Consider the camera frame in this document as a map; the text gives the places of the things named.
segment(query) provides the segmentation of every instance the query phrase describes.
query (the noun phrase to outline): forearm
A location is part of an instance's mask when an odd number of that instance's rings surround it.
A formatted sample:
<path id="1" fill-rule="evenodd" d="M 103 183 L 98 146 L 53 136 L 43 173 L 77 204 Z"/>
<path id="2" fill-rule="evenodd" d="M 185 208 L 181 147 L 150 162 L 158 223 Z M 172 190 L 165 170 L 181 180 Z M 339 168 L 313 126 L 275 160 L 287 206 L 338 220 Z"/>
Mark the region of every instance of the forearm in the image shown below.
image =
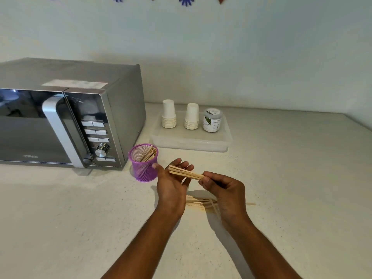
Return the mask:
<path id="1" fill-rule="evenodd" d="M 150 279 L 178 219 L 155 209 L 102 279 Z"/>
<path id="2" fill-rule="evenodd" d="M 247 218 L 231 233 L 256 279 L 300 276 L 286 262 L 273 244 Z"/>

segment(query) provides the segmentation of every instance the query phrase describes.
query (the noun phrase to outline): silver knob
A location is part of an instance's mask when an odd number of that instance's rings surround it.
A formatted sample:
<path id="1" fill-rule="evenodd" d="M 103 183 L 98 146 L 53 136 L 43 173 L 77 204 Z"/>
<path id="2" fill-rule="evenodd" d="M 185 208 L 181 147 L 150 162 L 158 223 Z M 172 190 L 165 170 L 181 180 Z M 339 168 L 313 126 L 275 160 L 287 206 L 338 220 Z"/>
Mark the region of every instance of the silver knob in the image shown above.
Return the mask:
<path id="1" fill-rule="evenodd" d="M 109 149 L 106 144 L 101 144 L 96 148 L 95 153 L 97 157 L 104 158 L 109 153 Z"/>

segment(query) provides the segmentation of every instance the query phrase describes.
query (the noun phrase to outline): plastic tray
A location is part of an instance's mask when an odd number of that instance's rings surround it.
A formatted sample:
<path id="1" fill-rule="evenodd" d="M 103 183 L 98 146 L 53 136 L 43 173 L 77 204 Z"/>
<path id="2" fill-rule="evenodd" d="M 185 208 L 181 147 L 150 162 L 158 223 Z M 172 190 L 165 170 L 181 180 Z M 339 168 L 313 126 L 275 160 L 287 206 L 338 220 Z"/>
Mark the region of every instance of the plastic tray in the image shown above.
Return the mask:
<path id="1" fill-rule="evenodd" d="M 177 126 L 171 129 L 161 125 L 161 113 L 151 134 L 151 143 L 156 147 L 208 152 L 226 152 L 232 143 L 232 137 L 225 115 L 217 132 L 203 129 L 203 113 L 199 113 L 199 128 L 188 130 L 183 126 L 186 111 L 176 111 Z"/>

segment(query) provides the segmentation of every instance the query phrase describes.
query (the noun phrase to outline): microwave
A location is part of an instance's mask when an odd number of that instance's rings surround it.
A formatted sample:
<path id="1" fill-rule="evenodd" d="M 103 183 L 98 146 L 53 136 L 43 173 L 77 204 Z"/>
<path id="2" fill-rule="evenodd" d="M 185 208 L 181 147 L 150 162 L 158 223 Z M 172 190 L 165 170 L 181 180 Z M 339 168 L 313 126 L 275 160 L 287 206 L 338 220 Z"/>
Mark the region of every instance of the microwave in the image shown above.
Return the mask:
<path id="1" fill-rule="evenodd" d="M 0 63 L 0 163 L 122 169 L 145 120 L 139 65 Z"/>

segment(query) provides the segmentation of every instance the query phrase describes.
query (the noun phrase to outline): jar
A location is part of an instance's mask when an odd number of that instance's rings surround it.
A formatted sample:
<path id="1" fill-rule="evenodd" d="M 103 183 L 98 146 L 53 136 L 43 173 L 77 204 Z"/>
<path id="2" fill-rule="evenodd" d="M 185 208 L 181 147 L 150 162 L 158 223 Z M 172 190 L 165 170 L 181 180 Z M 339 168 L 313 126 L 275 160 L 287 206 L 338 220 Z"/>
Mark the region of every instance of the jar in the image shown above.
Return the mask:
<path id="1" fill-rule="evenodd" d="M 204 112 L 203 128 L 208 132 L 217 132 L 220 129 L 222 112 L 217 108 L 209 108 Z"/>

